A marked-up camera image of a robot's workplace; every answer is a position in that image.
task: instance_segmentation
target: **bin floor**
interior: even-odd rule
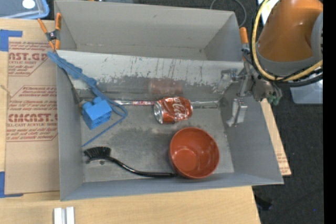
[[[128,117],[120,124],[91,142],[83,150],[96,146],[111,148],[111,156],[128,166],[152,172],[173,172],[168,150],[173,135],[185,127],[197,127],[208,132],[217,142],[220,161],[215,173],[234,171],[224,124],[218,108],[195,108],[187,121],[175,124],[160,124],[156,121],[152,106],[126,106]],[[111,120],[94,130],[89,130],[81,120],[82,144],[105,130],[119,119],[115,113]],[[83,157],[84,181],[101,182],[109,180],[136,179],[145,177],[133,174],[110,162],[94,161],[86,164]]]

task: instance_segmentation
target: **crushed soda can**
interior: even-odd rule
[[[154,103],[154,115],[161,124],[176,123],[189,119],[193,114],[193,107],[184,97],[163,98]]]

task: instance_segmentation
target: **brush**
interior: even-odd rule
[[[89,160],[87,163],[97,161],[97,160],[107,160],[112,163],[118,164],[120,167],[126,169],[127,171],[140,175],[140,176],[145,176],[145,177],[176,177],[177,174],[175,173],[160,173],[160,172],[143,172],[143,171],[138,171],[135,170],[128,165],[122,163],[118,159],[115,159],[110,156],[111,154],[111,149],[109,147],[104,147],[104,146],[98,146],[98,147],[93,147],[89,148],[84,151],[84,154],[89,157]]]

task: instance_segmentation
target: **red bowl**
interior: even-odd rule
[[[170,161],[176,172],[186,178],[211,175],[219,163],[219,149],[211,135],[199,128],[179,130],[172,138]]]

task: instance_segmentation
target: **gray box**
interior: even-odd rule
[[[243,69],[233,12],[139,4],[55,0],[62,14],[58,54],[98,81],[115,100],[157,100],[179,94],[197,105],[188,121],[160,124],[150,106],[125,106],[128,117],[87,146],[86,141],[118,120],[89,130],[78,99],[92,99],[88,86],[57,69],[61,200],[166,193],[246,185],[282,184],[260,103],[245,99],[244,122],[228,127],[239,84],[230,72]],[[145,178],[113,163],[87,164],[83,150],[108,146],[111,155],[145,171],[173,172],[168,149],[181,128],[199,127],[220,149],[210,177]]]

